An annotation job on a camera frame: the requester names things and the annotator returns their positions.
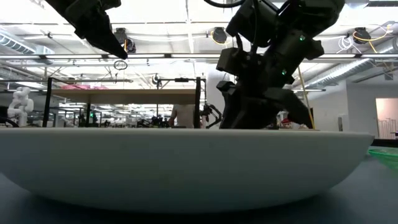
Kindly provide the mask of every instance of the person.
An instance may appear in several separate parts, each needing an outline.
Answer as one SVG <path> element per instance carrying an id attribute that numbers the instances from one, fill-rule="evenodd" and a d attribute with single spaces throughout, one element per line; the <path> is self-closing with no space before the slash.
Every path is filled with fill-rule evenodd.
<path id="1" fill-rule="evenodd" d="M 195 116 L 195 105 L 174 105 L 172 115 L 169 119 L 169 125 L 174 126 L 177 118 L 179 127 L 193 128 L 193 118 Z"/>

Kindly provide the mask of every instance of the ceiling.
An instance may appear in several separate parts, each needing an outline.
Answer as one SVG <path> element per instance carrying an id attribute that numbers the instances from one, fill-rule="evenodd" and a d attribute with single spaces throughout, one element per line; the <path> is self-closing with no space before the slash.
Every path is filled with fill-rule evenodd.
<path id="1" fill-rule="evenodd" d="M 283 1 L 274 1 L 281 6 Z M 348 4 L 340 14 L 338 22 L 321 33 L 315 39 L 322 40 L 326 54 L 347 54 L 366 52 L 370 50 L 368 44 L 353 44 L 348 50 L 342 50 L 341 41 L 347 32 L 352 33 L 355 27 L 366 27 L 372 38 L 381 37 L 386 33 L 387 24 L 390 27 L 385 38 L 374 41 L 378 45 L 395 36 L 398 26 L 395 17 L 396 7 L 365 7 L 365 0 L 347 0 Z M 92 47 L 85 40 L 80 40 L 74 28 L 59 16 L 43 0 L 0 0 L 0 30 L 16 36 L 24 43 L 43 45 L 53 50 L 55 54 L 104 54 Z M 214 27 L 226 27 L 235 9 L 219 9 L 204 1 L 198 0 L 122 0 L 122 6 L 107 11 L 113 29 L 124 27 L 137 47 L 137 53 L 201 53 L 219 54 L 224 48 L 231 47 L 232 38 L 226 45 L 219 45 L 206 36 Z M 250 43 L 244 41 L 244 48 L 249 50 Z M 0 46 L 0 54 L 17 54 L 17 52 Z M 151 83 L 154 74 L 164 78 L 202 77 L 209 70 L 215 69 L 216 60 L 175 60 L 151 59 L 133 60 L 126 70 L 118 72 L 109 66 L 100 65 L 94 60 L 79 60 L 80 63 L 93 63 L 97 66 L 62 67 L 54 73 L 55 77 L 77 77 L 83 79 L 119 78 L 134 80 L 133 83 L 104 83 L 108 88 L 155 88 Z M 11 61 L 22 67 L 26 62 Z M 73 63 L 57 60 L 55 65 Z M 336 63 L 302 63 L 300 68 L 305 80 L 317 76 L 321 72 L 335 66 Z M 59 67 L 47 66 L 47 73 L 57 71 Z M 26 69 L 44 76 L 44 64 L 37 64 Z M 194 83 L 170 82 L 167 88 L 194 88 Z"/>

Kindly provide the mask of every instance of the bowl rim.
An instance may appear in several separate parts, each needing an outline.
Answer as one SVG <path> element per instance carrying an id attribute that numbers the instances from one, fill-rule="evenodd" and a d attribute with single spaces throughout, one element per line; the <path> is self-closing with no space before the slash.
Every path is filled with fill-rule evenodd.
<path id="1" fill-rule="evenodd" d="M 374 154 L 374 155 L 380 155 L 380 156 L 398 157 L 398 154 L 388 154 L 388 153 L 378 152 L 380 150 L 382 150 L 382 149 L 369 149 L 369 153 Z"/>

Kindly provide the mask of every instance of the white robot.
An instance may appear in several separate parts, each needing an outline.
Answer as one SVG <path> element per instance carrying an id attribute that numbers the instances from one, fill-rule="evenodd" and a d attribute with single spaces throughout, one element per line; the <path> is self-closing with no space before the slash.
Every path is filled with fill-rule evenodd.
<path id="1" fill-rule="evenodd" d="M 9 118 L 18 117 L 18 125 L 20 127 L 26 126 L 27 114 L 33 111 L 34 103 L 32 99 L 29 99 L 30 88 L 19 87 L 17 91 L 12 95 L 12 103 L 9 105 L 7 113 Z"/>

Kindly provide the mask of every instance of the ceiling duct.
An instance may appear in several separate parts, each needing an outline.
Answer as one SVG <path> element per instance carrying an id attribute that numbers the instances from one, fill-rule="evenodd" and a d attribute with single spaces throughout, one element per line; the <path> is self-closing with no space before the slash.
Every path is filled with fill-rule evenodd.
<path id="1" fill-rule="evenodd" d="M 25 40 L 21 40 L 19 37 L 10 34 L 4 30 L 0 30 L 0 45 L 3 45 L 9 49 L 15 50 L 21 54 L 31 55 L 49 55 L 54 54 L 54 51 L 46 46 L 30 44 Z M 37 62 L 45 63 L 47 65 L 52 64 L 51 60 L 38 60 Z"/>
<path id="2" fill-rule="evenodd" d="M 398 53 L 398 38 L 394 37 L 387 40 L 378 46 L 376 46 L 376 51 L 379 54 L 397 54 Z M 373 54 L 373 50 L 368 50 L 364 54 Z M 312 88 L 318 85 L 329 85 L 332 83 L 338 83 L 352 75 L 358 74 L 360 72 L 366 71 L 375 66 L 375 61 L 371 58 L 360 59 L 348 64 L 340 64 L 332 69 L 329 69 L 315 78 L 311 79 L 305 85 L 306 88 Z"/>

